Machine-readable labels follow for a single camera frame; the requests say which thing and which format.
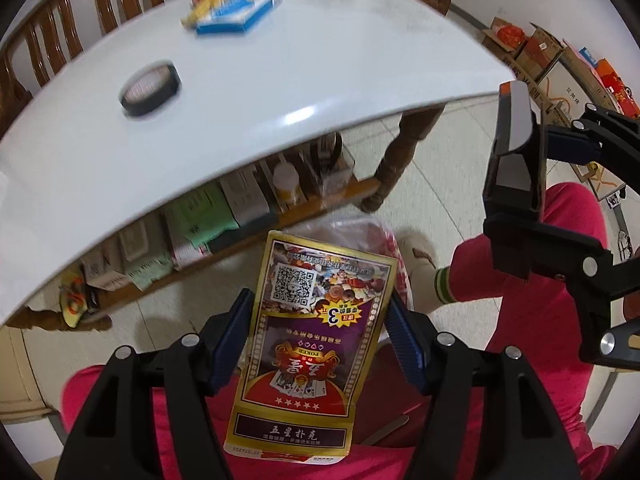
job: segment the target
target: black tape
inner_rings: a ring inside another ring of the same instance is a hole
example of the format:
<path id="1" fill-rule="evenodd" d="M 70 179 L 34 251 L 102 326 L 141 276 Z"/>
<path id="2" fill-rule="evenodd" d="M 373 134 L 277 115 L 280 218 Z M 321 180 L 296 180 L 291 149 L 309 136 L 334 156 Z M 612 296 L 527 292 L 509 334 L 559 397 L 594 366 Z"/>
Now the black tape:
<path id="1" fill-rule="evenodd" d="M 156 108 L 178 93 L 180 78 L 171 63 L 162 62 L 137 72 L 120 95 L 122 107 L 132 117 L 139 117 Z"/>

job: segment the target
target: white table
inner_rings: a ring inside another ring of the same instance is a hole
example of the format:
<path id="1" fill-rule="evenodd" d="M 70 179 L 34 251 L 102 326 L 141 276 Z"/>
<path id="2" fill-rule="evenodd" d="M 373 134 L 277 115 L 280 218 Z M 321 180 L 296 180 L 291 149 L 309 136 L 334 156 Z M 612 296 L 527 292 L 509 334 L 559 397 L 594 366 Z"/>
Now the white table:
<path id="1" fill-rule="evenodd" d="M 325 132 L 513 79 L 417 0 L 284 0 L 244 37 L 196 38 L 180 24 L 189 8 L 174 0 L 103 38 L 2 138 L 0 320 L 108 235 L 200 183 Z M 163 59 L 182 80 L 178 98 L 125 117 L 125 81 Z M 409 160 L 415 142 L 400 141 Z"/>

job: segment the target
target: poker card package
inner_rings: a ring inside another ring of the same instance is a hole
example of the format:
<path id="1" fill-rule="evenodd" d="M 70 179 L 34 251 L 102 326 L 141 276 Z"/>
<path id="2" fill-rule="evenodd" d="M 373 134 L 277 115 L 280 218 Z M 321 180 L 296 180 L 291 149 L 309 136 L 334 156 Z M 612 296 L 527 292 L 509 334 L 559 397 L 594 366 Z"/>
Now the poker card package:
<path id="1" fill-rule="evenodd" d="M 398 261 L 269 234 L 224 449 L 339 462 L 376 351 Z"/>

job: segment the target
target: wooden shelf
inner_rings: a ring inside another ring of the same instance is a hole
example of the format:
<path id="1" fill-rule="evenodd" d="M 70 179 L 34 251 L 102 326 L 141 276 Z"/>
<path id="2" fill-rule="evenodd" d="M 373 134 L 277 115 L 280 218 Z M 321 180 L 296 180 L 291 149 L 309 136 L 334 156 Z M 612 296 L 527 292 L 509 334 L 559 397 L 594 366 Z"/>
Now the wooden shelf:
<path id="1" fill-rule="evenodd" d="M 318 197 L 311 196 L 308 201 L 284 212 L 280 215 L 278 224 L 273 229 L 284 229 L 298 222 L 308 220 L 310 218 L 319 216 L 331 209 L 338 208 L 348 203 L 357 202 L 372 195 L 376 192 L 380 186 L 380 181 L 375 177 L 366 178 L 365 180 L 357 180 L 355 177 L 351 178 L 349 185 L 343 189 L 340 193 L 331 196 Z M 100 299 L 100 311 L 91 316 L 83 316 L 81 322 L 89 322 L 96 320 L 100 317 L 106 316 L 111 312 L 114 312 L 118 308 L 125 306 L 131 301 L 139 300 L 140 298 L 151 294 L 152 292 L 159 290 L 170 283 L 182 280 L 185 277 L 198 272 L 199 270 L 210 266 L 224 258 L 231 256 L 255 243 L 266 240 L 267 230 L 257 235 L 250 236 L 240 240 L 239 242 L 221 250 L 217 253 L 206 256 L 205 258 L 195 262 L 189 267 L 185 267 L 180 271 L 175 271 L 165 276 L 161 280 L 153 283 L 149 288 L 145 290 L 139 290 L 135 285 L 127 285 L 114 292 L 107 292 L 101 290 L 99 293 Z"/>

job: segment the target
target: red package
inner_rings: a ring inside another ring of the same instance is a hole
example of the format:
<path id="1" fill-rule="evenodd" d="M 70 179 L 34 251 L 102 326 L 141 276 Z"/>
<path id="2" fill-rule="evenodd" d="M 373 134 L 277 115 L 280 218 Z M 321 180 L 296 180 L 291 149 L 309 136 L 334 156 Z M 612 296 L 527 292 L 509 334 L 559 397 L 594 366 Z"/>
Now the red package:
<path id="1" fill-rule="evenodd" d="M 606 59 L 599 60 L 596 72 L 602 79 L 605 88 L 616 98 L 622 108 L 622 113 L 633 119 L 638 118 L 640 116 L 640 108 L 632 96 L 631 89 L 620 79 L 620 76 L 613 70 L 609 61 Z"/>
<path id="2" fill-rule="evenodd" d="M 505 25 L 501 27 L 495 35 L 498 36 L 501 42 L 511 48 L 518 48 L 527 38 L 524 30 L 515 25 Z"/>

